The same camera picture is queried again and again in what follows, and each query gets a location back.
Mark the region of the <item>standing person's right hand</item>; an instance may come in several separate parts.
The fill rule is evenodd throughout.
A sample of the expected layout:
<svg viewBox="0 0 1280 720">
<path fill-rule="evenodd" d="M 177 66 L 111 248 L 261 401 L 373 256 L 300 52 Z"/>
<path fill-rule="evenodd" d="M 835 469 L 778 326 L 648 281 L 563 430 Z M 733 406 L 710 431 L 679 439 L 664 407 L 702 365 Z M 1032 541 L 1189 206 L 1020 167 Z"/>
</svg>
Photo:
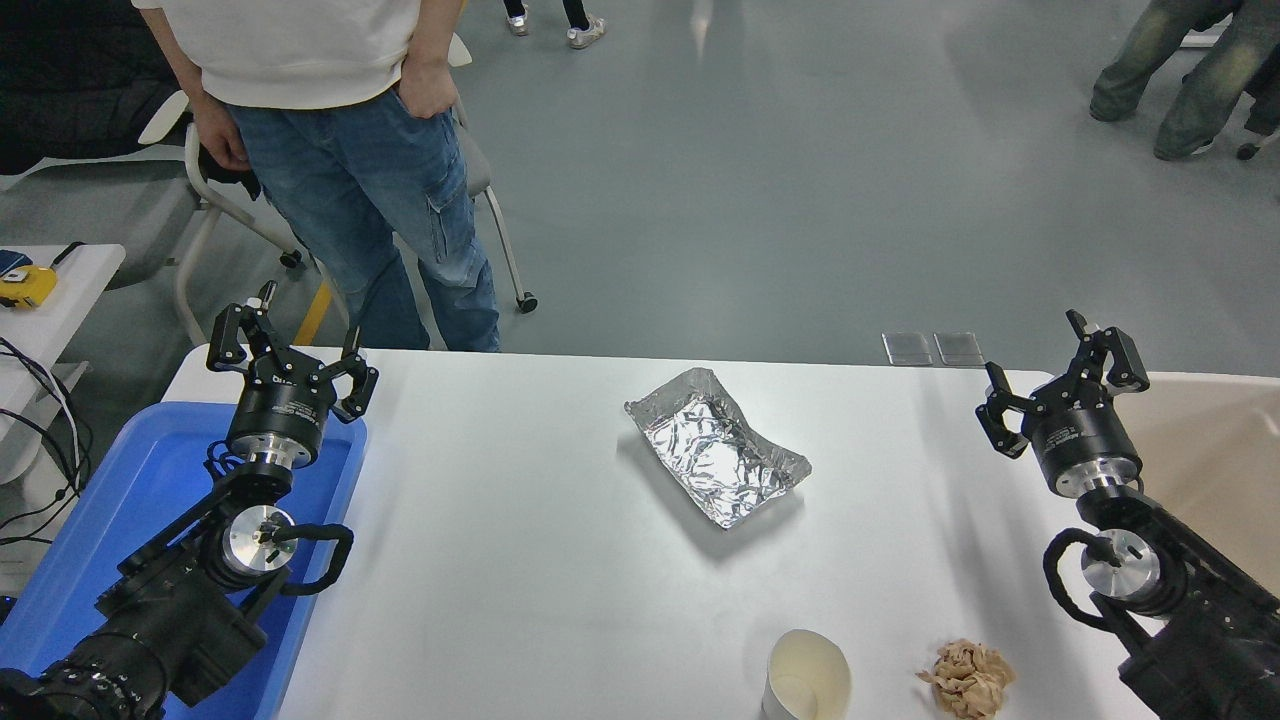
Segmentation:
<svg viewBox="0 0 1280 720">
<path fill-rule="evenodd" d="M 189 95 L 189 109 L 201 146 L 212 160 L 227 170 L 251 170 L 238 126 L 225 105 L 207 94 L 197 94 Z"/>
</svg>

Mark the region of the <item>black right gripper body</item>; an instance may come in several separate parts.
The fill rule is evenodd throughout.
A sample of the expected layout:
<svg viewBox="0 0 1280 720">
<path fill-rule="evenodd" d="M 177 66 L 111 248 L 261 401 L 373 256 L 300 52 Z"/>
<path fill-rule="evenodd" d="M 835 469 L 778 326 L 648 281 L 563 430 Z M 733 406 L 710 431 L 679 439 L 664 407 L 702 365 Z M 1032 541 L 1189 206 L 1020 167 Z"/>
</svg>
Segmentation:
<svg viewBox="0 0 1280 720">
<path fill-rule="evenodd" d="M 1030 400 L 1024 436 L 1047 482 L 1137 480 L 1137 450 L 1106 384 L 1057 378 Z"/>
</svg>

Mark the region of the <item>standing person's left hand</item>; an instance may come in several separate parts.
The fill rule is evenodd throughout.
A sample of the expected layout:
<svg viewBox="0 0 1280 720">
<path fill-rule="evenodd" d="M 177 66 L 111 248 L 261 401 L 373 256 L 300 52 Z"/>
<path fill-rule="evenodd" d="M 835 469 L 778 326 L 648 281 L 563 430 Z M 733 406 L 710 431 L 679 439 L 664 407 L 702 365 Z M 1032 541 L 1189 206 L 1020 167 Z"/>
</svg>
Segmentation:
<svg viewBox="0 0 1280 720">
<path fill-rule="evenodd" d="M 406 111 L 420 119 L 449 111 L 460 99 L 448 60 L 425 56 L 403 60 L 396 95 Z"/>
</svg>

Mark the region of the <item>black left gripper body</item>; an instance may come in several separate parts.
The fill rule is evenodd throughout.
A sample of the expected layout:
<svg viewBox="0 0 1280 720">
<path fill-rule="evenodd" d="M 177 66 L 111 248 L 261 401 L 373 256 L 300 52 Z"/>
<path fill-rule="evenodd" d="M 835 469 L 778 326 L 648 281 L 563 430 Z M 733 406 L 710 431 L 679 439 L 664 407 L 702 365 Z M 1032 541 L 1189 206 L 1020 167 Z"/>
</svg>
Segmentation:
<svg viewBox="0 0 1280 720">
<path fill-rule="evenodd" d="M 228 445 L 246 454 L 250 441 L 276 436 L 292 441 L 296 454 L 316 454 L 330 406 L 337 400 L 332 384 L 308 383 L 321 365 L 320 360 L 303 355 L 283 360 L 264 355 L 251 360 L 228 430 Z"/>
</svg>

